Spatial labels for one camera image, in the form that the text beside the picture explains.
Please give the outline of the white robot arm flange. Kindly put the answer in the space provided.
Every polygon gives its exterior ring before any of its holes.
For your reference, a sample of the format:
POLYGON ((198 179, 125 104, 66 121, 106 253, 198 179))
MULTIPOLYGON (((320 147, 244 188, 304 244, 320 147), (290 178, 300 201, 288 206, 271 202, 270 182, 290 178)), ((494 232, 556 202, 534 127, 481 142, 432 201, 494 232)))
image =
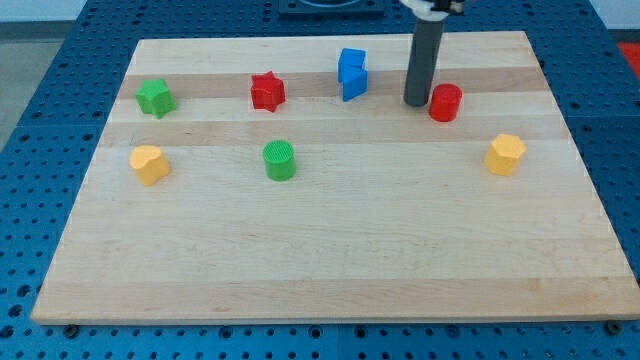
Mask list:
POLYGON ((420 20, 440 22, 449 15, 461 15, 465 0, 400 0, 400 3, 420 20))

